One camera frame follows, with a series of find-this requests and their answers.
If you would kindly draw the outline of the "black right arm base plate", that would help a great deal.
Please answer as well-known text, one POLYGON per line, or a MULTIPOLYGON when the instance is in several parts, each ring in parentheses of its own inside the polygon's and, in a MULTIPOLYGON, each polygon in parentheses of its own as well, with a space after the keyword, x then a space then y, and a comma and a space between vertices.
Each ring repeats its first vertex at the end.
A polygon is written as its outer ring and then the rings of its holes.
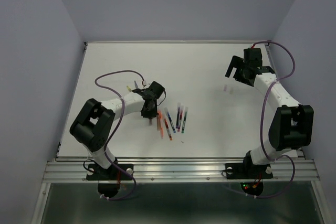
POLYGON ((227 179, 241 180, 240 186, 244 193, 260 196, 264 190, 264 179, 272 179, 271 166, 245 165, 244 163, 227 163, 221 174, 227 179))

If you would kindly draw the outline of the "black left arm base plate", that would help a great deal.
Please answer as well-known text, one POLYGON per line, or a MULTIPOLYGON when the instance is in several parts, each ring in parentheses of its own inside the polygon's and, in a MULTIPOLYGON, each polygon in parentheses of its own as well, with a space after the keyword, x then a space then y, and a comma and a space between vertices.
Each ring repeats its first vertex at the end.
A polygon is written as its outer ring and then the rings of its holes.
POLYGON ((119 168, 111 165, 108 169, 104 169, 92 159, 83 162, 83 168, 87 172, 86 180, 98 183, 97 191, 102 199, 108 201, 123 200, 135 190, 134 165, 126 163, 117 164, 117 166, 119 168))

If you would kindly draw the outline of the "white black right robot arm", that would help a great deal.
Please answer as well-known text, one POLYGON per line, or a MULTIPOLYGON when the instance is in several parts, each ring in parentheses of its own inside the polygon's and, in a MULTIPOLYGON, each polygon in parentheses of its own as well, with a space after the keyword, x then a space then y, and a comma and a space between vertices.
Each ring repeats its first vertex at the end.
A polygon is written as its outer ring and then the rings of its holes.
POLYGON ((244 49, 244 56, 233 56, 226 77, 233 78, 254 87, 263 96, 262 109, 269 105, 275 112, 266 140, 249 151, 242 163, 233 164, 233 172, 243 172, 253 177, 271 162, 284 157, 291 151, 308 146, 311 142, 314 110, 310 105, 302 105, 281 85, 275 71, 263 66, 259 48, 244 49))

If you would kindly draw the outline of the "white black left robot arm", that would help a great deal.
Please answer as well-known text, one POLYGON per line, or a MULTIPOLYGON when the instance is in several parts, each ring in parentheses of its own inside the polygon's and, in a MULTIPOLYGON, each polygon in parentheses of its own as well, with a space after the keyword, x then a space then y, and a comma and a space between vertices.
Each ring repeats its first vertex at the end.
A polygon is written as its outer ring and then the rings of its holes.
POLYGON ((165 88, 156 81, 147 84, 143 75, 134 70, 119 70, 105 73, 95 79, 99 88, 113 92, 117 98, 97 101, 91 98, 85 102, 70 127, 70 134, 91 154, 99 166, 99 173, 106 179, 113 178, 117 172, 117 159, 108 148, 108 143, 119 128, 123 117, 140 113, 145 119, 157 116, 158 99, 165 94, 165 88), (98 81, 104 77, 120 73, 134 73, 140 76, 142 88, 131 90, 122 96, 111 87, 98 81))

